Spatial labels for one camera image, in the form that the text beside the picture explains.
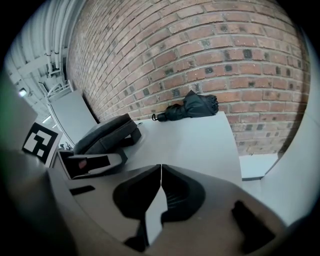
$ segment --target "brick wall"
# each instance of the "brick wall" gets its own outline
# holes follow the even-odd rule
[[[100,121],[150,118],[190,89],[214,94],[240,154],[275,153],[308,101],[300,38],[271,0],[88,0],[67,76]]]

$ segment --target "white table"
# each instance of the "white table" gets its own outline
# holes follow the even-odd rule
[[[236,142],[224,112],[215,116],[159,122],[136,121],[141,139],[124,149],[125,171],[168,164],[241,186]]]

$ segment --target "ceiling light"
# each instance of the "ceiling light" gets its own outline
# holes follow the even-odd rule
[[[27,91],[25,90],[25,88],[22,88],[21,90],[19,90],[19,95],[21,97],[25,96],[27,94]]]
[[[49,119],[51,118],[51,115],[49,115],[46,119],[44,119],[43,121],[42,121],[42,123],[44,124],[46,121],[48,121]]]

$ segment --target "black umbrella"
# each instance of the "black umbrella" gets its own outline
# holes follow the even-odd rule
[[[157,116],[152,115],[152,120],[165,122],[167,120],[175,121],[182,118],[201,118],[214,116],[218,110],[218,101],[215,95],[198,95],[193,90],[183,99],[183,105],[174,104],[168,106],[164,113]]]

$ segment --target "white floor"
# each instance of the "white floor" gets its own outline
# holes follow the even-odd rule
[[[282,154],[253,154],[239,157],[243,179],[263,177],[281,158]]]

